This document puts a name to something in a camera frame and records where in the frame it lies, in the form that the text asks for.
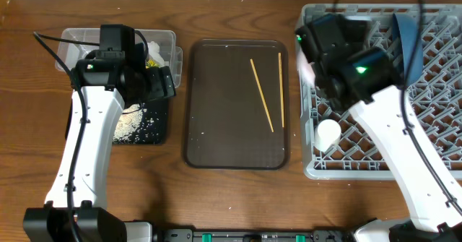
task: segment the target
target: yellow object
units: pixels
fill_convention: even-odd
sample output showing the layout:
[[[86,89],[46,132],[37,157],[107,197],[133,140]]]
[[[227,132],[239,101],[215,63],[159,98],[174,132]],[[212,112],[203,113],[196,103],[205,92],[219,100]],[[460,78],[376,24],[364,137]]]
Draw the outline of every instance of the yellow object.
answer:
[[[255,70],[255,65],[253,65],[253,59],[250,59],[250,63],[252,64],[253,74],[255,75],[255,81],[257,81],[258,90],[260,91],[261,101],[263,102],[263,106],[265,107],[265,112],[266,112],[266,116],[268,117],[268,122],[269,122],[269,126],[271,127],[271,132],[274,133],[273,124],[271,122],[271,118],[269,117],[268,108],[266,107],[265,97],[263,96],[263,92],[261,91],[261,86],[260,86],[260,81],[258,80],[257,71]]]
[[[281,60],[281,53],[279,53],[279,91],[281,93],[281,120],[282,120],[282,128],[284,128],[284,96],[282,95],[282,60]]]
[[[155,67],[155,66],[158,67],[159,64],[157,64],[155,61],[153,61],[151,59],[146,61],[146,69],[152,68],[152,67]]]

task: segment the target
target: dish rack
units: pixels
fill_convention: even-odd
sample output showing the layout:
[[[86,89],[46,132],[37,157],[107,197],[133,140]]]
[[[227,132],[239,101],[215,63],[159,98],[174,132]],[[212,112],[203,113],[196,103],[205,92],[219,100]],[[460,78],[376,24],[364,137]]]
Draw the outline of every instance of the dish rack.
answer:
[[[409,98],[444,164],[456,179],[462,179],[462,5],[429,4],[425,8],[424,68],[419,80],[409,87]],[[332,5],[305,5],[297,28],[329,12]],[[340,4],[337,12],[371,19],[366,45],[382,48],[395,66],[402,61],[402,56],[393,56],[400,43],[391,40],[392,15],[407,14],[417,19],[417,5]],[[343,114],[332,111],[319,90],[311,88],[302,77],[300,92],[303,168],[308,178],[394,179],[371,138],[348,111]],[[339,122],[341,140],[335,147],[320,152],[314,148],[314,129],[327,118]]]

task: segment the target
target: wooden tabletop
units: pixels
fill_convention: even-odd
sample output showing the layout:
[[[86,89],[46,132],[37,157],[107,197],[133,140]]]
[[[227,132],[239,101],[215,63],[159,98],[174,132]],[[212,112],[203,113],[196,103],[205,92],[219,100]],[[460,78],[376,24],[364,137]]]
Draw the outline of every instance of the wooden tabletop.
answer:
[[[415,0],[342,0],[413,3]],[[406,217],[394,181],[312,181],[302,170],[294,28],[304,4],[332,0],[11,0],[0,30],[0,241],[25,241],[27,207],[41,207],[64,151],[69,79],[32,36],[123,23],[172,30],[183,53],[161,146],[113,146],[108,211],[163,228],[309,230]],[[462,3],[462,0],[427,0]],[[281,170],[199,170],[182,158],[191,46],[203,38],[278,40],[289,55],[290,159]],[[58,43],[47,42],[54,50]]]

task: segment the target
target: wooden stick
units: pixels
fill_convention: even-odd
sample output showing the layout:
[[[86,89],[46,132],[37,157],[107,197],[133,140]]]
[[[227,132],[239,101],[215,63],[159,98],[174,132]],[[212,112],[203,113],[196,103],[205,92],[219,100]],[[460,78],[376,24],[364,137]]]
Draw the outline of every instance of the wooden stick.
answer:
[[[257,81],[258,90],[260,91],[260,96],[261,96],[261,102],[263,102],[263,106],[265,107],[265,112],[266,112],[266,116],[268,117],[268,122],[269,122],[269,126],[271,127],[271,132],[274,133],[273,124],[271,122],[271,118],[269,117],[268,108],[266,107],[265,97],[263,96],[263,92],[261,91],[261,86],[260,86],[260,81],[258,80],[257,71],[255,70],[255,65],[253,65],[253,59],[250,59],[250,64],[252,64],[253,74],[255,75],[255,81]]]
[[[279,53],[279,91],[281,93],[281,120],[282,120],[282,128],[284,128],[284,96],[282,92],[282,60],[281,60],[281,53]]]

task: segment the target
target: clear plastic container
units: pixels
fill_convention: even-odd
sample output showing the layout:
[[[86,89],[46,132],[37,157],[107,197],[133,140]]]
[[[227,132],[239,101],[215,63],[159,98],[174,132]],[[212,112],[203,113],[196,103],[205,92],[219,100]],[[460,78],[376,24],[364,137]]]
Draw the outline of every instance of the clear plastic container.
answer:
[[[160,47],[160,55],[165,61],[165,65],[170,67],[172,73],[173,83],[175,87],[180,86],[181,71],[183,65],[183,50],[176,47],[176,35],[170,30],[139,30],[146,41],[149,43],[154,41]],[[63,39],[78,40],[90,43],[100,42],[100,29],[99,28],[68,28],[65,29],[61,35]],[[141,38],[135,35],[135,42],[140,43]],[[73,43],[59,43],[58,56],[64,63],[72,69],[78,60],[85,58],[85,56],[92,50],[98,49],[97,46],[83,46]],[[55,63],[55,67],[63,71],[63,68]]]

